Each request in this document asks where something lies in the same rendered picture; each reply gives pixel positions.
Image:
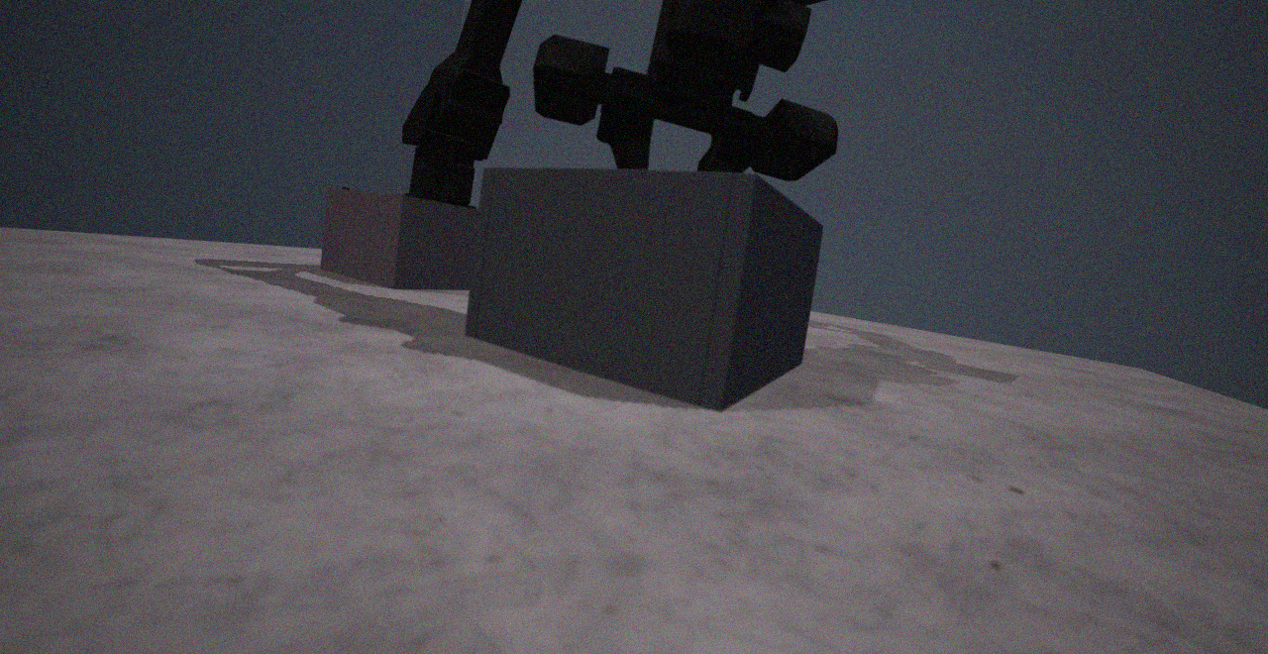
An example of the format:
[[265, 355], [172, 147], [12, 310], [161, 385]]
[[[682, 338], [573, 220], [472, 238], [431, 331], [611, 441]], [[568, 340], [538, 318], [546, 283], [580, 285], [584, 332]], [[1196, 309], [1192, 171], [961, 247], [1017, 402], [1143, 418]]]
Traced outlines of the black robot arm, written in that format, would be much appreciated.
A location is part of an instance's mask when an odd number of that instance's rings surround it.
[[[456, 49], [432, 70], [402, 129], [416, 147], [413, 196], [470, 204], [473, 161], [487, 161], [510, 98], [500, 66], [522, 1], [472, 0]], [[676, 60], [713, 68], [735, 77], [747, 103], [758, 65], [787, 72], [796, 62], [818, 1], [678, 0], [654, 72]]]

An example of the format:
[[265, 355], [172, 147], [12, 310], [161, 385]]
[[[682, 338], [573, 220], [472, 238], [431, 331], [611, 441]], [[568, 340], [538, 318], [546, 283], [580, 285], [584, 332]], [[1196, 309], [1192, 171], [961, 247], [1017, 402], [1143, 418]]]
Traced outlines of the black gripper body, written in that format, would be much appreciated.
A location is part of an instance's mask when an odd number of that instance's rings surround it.
[[827, 113], [781, 98], [767, 117], [757, 117], [732, 106], [735, 77], [683, 60], [672, 67], [661, 63], [654, 72], [676, 8], [678, 0], [670, 0], [661, 9], [647, 74], [619, 66], [606, 74], [607, 48], [602, 46], [560, 35], [541, 42], [533, 67], [535, 112], [583, 125], [596, 118], [597, 106], [602, 112], [607, 91], [623, 91], [656, 100], [654, 120], [708, 132], [711, 144], [729, 122], [766, 132], [773, 142], [749, 165], [754, 172], [798, 181], [836, 156], [838, 127]]

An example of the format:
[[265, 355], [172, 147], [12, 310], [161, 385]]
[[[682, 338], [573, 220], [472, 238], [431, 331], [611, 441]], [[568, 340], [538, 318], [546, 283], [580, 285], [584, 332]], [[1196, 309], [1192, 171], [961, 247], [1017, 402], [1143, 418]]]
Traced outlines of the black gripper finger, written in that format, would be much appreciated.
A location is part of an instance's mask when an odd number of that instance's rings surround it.
[[596, 137], [612, 150], [618, 169], [648, 170], [656, 106], [629, 93], [605, 94]]
[[729, 122], [708, 153], [700, 158], [697, 171], [746, 172], [751, 164], [765, 155], [773, 142], [766, 132]]

